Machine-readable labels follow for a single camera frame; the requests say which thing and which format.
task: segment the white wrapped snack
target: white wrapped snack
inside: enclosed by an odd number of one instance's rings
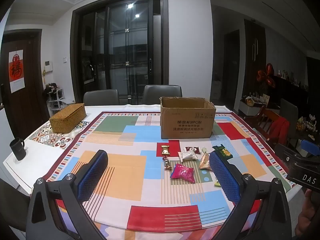
[[[190,160],[196,160],[197,156],[193,150],[189,150],[187,152],[178,152],[179,158],[181,162],[184,161],[190,161]]]

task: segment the chair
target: chair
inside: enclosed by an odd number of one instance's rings
[[[291,104],[287,100],[281,98],[279,115],[287,119],[290,123],[288,139],[297,139],[296,128],[298,122],[298,108],[294,104]]]
[[[269,146],[273,149],[278,143],[279,138],[271,138],[269,130],[271,124],[276,121],[280,116],[275,112],[266,109],[266,106],[261,107],[259,113],[255,116],[246,116],[244,120],[252,128],[255,128],[265,139]]]
[[[0,218],[11,227],[26,231],[30,197],[0,179]]]
[[[182,97],[180,86],[176,85],[146,85],[143,91],[143,104],[159,105],[160,97]]]
[[[119,93],[116,89],[86,92],[83,96],[85,106],[118,106]]]

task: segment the woven basket lid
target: woven basket lid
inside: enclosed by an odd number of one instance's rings
[[[76,110],[78,110],[82,106],[84,106],[84,104],[72,104],[72,105],[69,105],[66,108],[64,108],[61,111],[59,111],[56,114],[54,114],[50,118],[50,120],[65,119],[68,116],[72,115]]]

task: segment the mug handle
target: mug handle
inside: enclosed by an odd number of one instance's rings
[[[22,145],[23,145],[23,147],[24,147],[24,140],[20,139],[20,141],[22,142]]]

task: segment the black mug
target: black mug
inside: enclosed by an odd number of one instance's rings
[[[24,149],[24,141],[20,138],[15,138],[10,143],[10,148],[18,161],[21,161],[27,154]]]

